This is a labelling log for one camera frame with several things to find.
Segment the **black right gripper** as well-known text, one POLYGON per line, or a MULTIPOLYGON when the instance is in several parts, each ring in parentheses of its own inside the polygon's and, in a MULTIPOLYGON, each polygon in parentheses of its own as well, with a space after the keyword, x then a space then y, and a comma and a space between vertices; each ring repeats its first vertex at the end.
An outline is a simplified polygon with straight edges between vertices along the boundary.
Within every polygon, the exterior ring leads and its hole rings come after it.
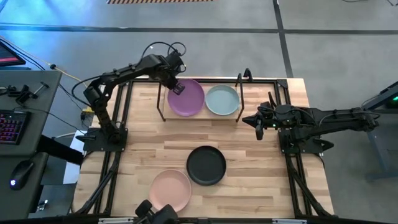
POLYGON ((255 126, 256 139, 262 140, 265 129, 274 128, 275 130, 278 130, 279 124, 276 121, 275 116, 275 109, 272 107, 272 104, 267 101, 261 103, 257 107, 256 114, 243 117, 242 122, 250 126, 255 126))

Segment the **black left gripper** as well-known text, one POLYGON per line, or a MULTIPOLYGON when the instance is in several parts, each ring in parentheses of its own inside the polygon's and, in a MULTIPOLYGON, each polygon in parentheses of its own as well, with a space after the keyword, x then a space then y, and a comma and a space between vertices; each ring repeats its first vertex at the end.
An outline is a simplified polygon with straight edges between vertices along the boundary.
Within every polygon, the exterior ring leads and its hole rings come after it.
POLYGON ((164 58, 165 64, 160 68, 160 82, 167 88, 173 88, 172 91, 176 95, 180 95, 185 85, 182 82, 178 82, 176 76, 181 72, 181 66, 183 61, 181 54, 177 51, 173 51, 164 58))

